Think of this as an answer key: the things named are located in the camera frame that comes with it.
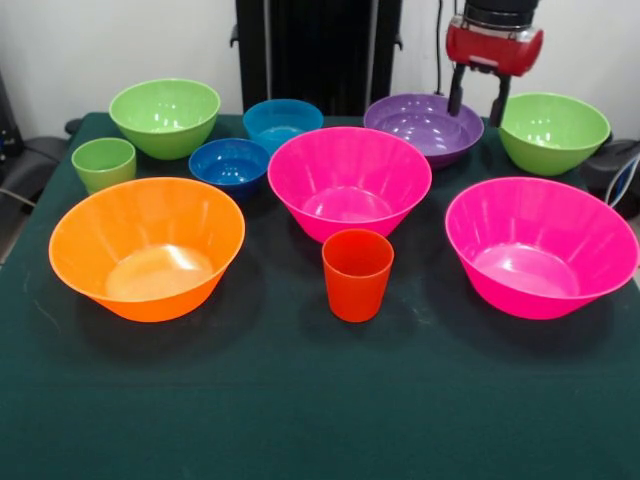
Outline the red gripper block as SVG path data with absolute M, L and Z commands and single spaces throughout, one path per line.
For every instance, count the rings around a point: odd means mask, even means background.
M 537 27 L 524 30 L 495 30 L 478 26 L 463 17 L 454 17 L 446 33 L 446 52 L 455 62 L 447 111 L 460 112 L 463 97 L 462 80 L 466 66 L 484 68 L 500 74 L 499 92 L 493 101 L 489 124 L 501 126 L 509 98 L 511 76 L 523 76 L 537 61 L 544 41 L 544 31 Z

